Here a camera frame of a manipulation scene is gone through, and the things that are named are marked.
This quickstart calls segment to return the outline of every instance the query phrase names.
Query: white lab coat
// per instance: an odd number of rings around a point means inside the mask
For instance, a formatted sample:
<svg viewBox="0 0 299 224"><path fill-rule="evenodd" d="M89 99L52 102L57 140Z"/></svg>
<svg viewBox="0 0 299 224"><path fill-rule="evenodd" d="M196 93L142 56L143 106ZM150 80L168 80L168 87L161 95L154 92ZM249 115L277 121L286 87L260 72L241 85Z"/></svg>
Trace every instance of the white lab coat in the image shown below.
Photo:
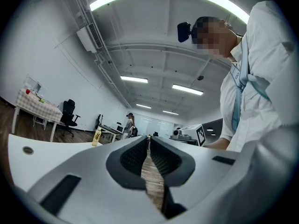
<svg viewBox="0 0 299 224"><path fill-rule="evenodd" d="M279 76L294 51L295 39L288 32L288 23L272 1L257 3L251 10L247 24L250 73L270 83ZM241 67L241 43L231 54ZM241 117L234 133L231 120L236 95L235 82L230 73L221 86L220 110L223 126L220 138L230 141L229 151L240 152L243 145L261 138L263 134L282 125L272 103L263 98L247 83L241 99Z"/></svg>

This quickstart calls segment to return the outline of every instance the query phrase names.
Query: person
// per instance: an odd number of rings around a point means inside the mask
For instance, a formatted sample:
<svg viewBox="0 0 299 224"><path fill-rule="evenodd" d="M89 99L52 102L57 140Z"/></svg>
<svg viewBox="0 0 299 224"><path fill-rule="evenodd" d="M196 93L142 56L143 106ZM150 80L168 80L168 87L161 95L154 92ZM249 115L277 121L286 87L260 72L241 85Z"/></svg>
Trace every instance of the person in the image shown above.
<svg viewBox="0 0 299 224"><path fill-rule="evenodd" d="M224 20L200 17L192 31L192 42L198 49L231 61L241 69L242 39ZM297 46L289 25L273 1L259 2L253 6L245 34L248 42L249 72L264 78L270 84L290 62ZM206 145L209 148L240 152L243 145L261 138L263 134L282 125L271 101L247 82L241 96L239 124L233 129L236 84L229 72L221 85L220 111L223 125L220 138Z"/></svg>
<svg viewBox="0 0 299 224"><path fill-rule="evenodd" d="M127 114L127 124L124 128L122 139L126 139L128 137L129 130L133 129L135 127L135 118L132 113Z"/></svg>

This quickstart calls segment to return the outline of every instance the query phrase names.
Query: office chair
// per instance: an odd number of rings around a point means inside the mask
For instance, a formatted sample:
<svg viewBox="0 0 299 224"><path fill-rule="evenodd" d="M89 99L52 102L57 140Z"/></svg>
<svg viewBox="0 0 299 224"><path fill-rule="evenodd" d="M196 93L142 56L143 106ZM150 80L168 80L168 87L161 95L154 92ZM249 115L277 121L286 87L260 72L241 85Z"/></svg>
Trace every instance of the office chair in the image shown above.
<svg viewBox="0 0 299 224"><path fill-rule="evenodd" d="M77 126L76 120L78 119L78 117L81 117L81 116L76 115L75 121L73 121L74 109L75 109L75 102L73 100L69 99L69 101L64 101L64 109L62 111L63 115L60 120L65 125L65 127L63 127L64 133L65 133L65 131L67 131L72 134L72 137L74 137L74 134L72 133L69 126Z"/></svg>

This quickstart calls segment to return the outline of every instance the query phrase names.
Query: yellow bottle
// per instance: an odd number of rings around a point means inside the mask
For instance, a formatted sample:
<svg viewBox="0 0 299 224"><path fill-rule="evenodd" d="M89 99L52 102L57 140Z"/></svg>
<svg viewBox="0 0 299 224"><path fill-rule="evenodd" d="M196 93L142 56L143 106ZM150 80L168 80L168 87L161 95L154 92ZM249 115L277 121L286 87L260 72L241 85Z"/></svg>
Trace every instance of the yellow bottle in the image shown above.
<svg viewBox="0 0 299 224"><path fill-rule="evenodd" d="M101 134L102 134L102 129L101 129L101 128L98 128L97 131L96 131L95 134L94 134L94 138L93 138L92 146L97 147L98 142L99 142L100 137L101 137Z"/></svg>

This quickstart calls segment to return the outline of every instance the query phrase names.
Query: white ceiling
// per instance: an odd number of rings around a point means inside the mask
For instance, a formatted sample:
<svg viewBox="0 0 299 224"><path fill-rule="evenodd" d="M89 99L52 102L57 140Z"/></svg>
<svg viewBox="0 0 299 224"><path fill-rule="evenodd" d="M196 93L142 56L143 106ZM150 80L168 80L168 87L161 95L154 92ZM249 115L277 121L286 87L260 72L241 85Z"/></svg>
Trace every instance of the white ceiling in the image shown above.
<svg viewBox="0 0 299 224"><path fill-rule="evenodd" d="M250 13L262 0L233 1ZM117 0L93 15L119 73L149 80L148 84L125 82L134 103L184 116L198 107L209 112L211 102L219 103L220 86L230 64L193 50L191 40L179 43L177 25L184 21L193 25L201 16L215 16L228 21L237 33L246 31L240 19L206 0ZM200 74L204 79L197 81ZM173 84L204 94L174 90Z"/></svg>

